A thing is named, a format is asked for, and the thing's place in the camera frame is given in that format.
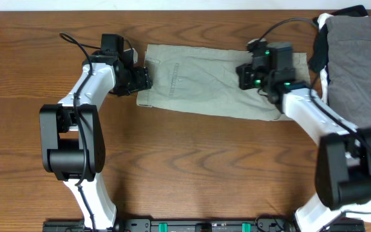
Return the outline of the khaki green shorts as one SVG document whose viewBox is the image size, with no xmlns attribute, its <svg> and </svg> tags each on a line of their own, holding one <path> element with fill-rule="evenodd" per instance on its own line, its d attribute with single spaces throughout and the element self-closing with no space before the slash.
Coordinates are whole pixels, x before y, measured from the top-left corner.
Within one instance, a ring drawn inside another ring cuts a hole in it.
<svg viewBox="0 0 371 232">
<path fill-rule="evenodd" d="M 239 119 L 286 121 L 255 89 L 241 90 L 236 67 L 251 61 L 238 50 L 149 44 L 145 65 L 152 87 L 137 105 Z"/>
</svg>

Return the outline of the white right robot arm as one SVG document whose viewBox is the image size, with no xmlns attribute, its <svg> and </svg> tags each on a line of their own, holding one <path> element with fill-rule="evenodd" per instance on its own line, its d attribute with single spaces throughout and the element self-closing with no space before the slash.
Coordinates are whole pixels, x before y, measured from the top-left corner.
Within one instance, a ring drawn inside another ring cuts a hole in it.
<svg viewBox="0 0 371 232">
<path fill-rule="evenodd" d="M 371 222 L 371 128 L 360 128 L 324 104 L 292 65 L 264 61 L 236 68 L 239 87 L 263 90 L 318 146 L 315 194 L 280 231 L 353 231 Z"/>
</svg>

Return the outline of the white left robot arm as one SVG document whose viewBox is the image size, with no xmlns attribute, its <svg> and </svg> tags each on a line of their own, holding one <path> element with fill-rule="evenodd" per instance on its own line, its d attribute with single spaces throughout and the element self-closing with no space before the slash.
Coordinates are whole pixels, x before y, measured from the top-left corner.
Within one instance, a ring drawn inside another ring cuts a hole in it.
<svg viewBox="0 0 371 232">
<path fill-rule="evenodd" d="M 127 96 L 151 87 L 146 67 L 114 61 L 84 61 L 72 90 L 39 112 L 44 169 L 73 193 L 83 218 L 52 221 L 43 231 L 123 231 L 118 209 L 105 187 L 102 170 L 106 149 L 99 110 L 107 94 Z"/>
</svg>

